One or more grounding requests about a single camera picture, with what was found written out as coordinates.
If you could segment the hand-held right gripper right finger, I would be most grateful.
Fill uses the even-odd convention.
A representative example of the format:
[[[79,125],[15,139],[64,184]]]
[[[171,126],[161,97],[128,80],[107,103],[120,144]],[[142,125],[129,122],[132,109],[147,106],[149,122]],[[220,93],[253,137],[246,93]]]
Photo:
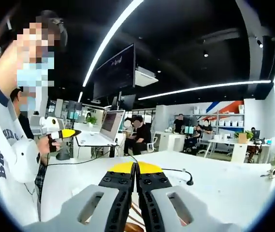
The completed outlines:
[[[163,170],[136,162],[139,208],[148,232],[240,232],[234,223],[213,217],[207,204],[182,186],[172,186]]]

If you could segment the person's left hand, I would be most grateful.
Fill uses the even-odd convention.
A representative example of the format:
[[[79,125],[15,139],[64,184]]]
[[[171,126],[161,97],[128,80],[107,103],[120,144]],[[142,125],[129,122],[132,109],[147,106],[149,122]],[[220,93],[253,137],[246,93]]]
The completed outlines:
[[[47,136],[44,136],[38,140],[37,147],[41,155],[46,155],[50,152],[55,152],[60,150],[60,143],[53,141],[51,142],[51,145],[50,145],[49,142],[50,141]]]

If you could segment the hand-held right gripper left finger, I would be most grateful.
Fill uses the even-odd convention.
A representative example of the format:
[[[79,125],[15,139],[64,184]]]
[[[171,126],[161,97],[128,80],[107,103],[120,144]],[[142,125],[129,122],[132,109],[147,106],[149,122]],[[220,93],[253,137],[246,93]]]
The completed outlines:
[[[26,232],[123,232],[134,189],[135,162],[108,170],[98,185],[89,185],[67,200],[60,213],[47,222],[36,222]]]

